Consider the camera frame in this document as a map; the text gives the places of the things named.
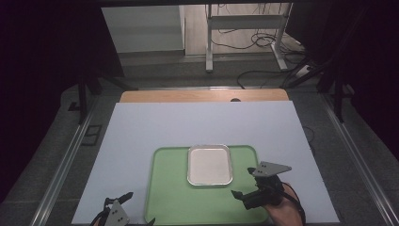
black cable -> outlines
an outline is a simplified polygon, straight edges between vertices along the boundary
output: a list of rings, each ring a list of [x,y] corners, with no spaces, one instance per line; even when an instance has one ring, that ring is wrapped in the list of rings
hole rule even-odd
[[[285,77],[284,81],[282,81],[281,88],[286,89],[287,83],[295,76],[295,71],[297,71],[300,67],[303,67],[306,62],[308,62],[310,59],[308,56],[305,56],[292,70],[289,71],[287,76]]]
[[[284,183],[284,182],[283,182],[283,184],[285,184],[286,186],[290,187],[291,190],[293,190],[294,194],[296,195],[296,198],[290,196],[289,194],[287,194],[284,191],[281,191],[281,190],[278,190],[278,189],[276,189],[276,191],[280,195],[282,195],[284,198],[286,198],[287,200],[291,201],[296,206],[296,209],[298,210],[298,213],[299,213],[300,218],[302,220],[302,225],[305,226],[306,225],[306,215],[305,215],[305,210],[303,209],[302,205],[300,204],[299,196],[296,194],[295,190],[290,185],[288,185],[287,183]]]
[[[241,89],[246,89],[246,88],[241,84],[240,78],[247,73],[277,73],[278,75],[282,74],[282,72],[270,72],[270,71],[248,71],[248,72],[240,73],[236,78],[236,82],[237,82],[237,85],[240,86]]]
[[[314,130],[312,130],[310,127],[302,125],[302,128],[304,129],[308,129],[309,131],[311,131],[311,138],[308,139],[308,142],[312,142],[314,140]]]

